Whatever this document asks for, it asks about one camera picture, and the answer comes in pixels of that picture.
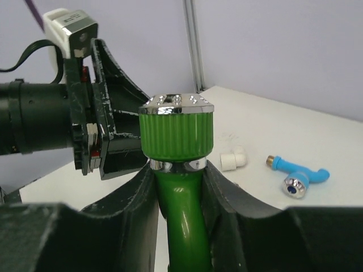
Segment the green faucet handle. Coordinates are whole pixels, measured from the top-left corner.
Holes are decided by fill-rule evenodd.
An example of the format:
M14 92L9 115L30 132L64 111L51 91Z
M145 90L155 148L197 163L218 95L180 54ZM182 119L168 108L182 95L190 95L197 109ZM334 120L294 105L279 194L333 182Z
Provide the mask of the green faucet handle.
M190 162L213 149L214 105L197 93L157 95L139 109L144 154L160 162Z

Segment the chrome cap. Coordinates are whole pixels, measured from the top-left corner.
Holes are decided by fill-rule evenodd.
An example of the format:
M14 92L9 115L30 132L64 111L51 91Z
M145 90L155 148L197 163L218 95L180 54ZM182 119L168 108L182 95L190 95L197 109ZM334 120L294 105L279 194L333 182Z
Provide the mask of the chrome cap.
M305 187L301 180L288 177L282 183L282 189L292 198L302 198L305 196L307 187Z
M140 107L139 114L179 114L214 112L214 105L197 93L155 95Z

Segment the white elbow fitting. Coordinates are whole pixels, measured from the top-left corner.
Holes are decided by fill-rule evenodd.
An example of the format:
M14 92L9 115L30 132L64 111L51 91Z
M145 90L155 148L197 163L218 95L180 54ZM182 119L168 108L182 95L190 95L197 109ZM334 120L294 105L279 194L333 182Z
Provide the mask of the white elbow fitting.
M247 164L247 155L242 146L236 146L233 153L221 153L222 171L236 170Z

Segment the chrome ring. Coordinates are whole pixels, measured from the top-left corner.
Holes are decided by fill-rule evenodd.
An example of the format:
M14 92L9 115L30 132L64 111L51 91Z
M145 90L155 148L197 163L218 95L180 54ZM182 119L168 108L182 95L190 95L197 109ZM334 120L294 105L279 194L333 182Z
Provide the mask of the chrome ring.
M150 168L162 173L190 173L203 170L206 167L206 158L185 161L183 163L170 163L150 159Z
M307 188L304 183L297 178L288 177L282 183L282 188L288 196L292 198L302 198L306 194Z

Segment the blue plastic tap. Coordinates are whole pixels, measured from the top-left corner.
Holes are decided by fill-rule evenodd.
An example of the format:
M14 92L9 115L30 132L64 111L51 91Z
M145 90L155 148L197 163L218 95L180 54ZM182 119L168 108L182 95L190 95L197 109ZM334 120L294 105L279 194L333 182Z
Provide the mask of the blue plastic tap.
M266 163L272 170L289 174L282 183L282 187L286 194L294 198L302 198L309 188L309 183L321 183L330 177L329 172L325 169L314 172L304 166L283 160L279 156L269 156Z

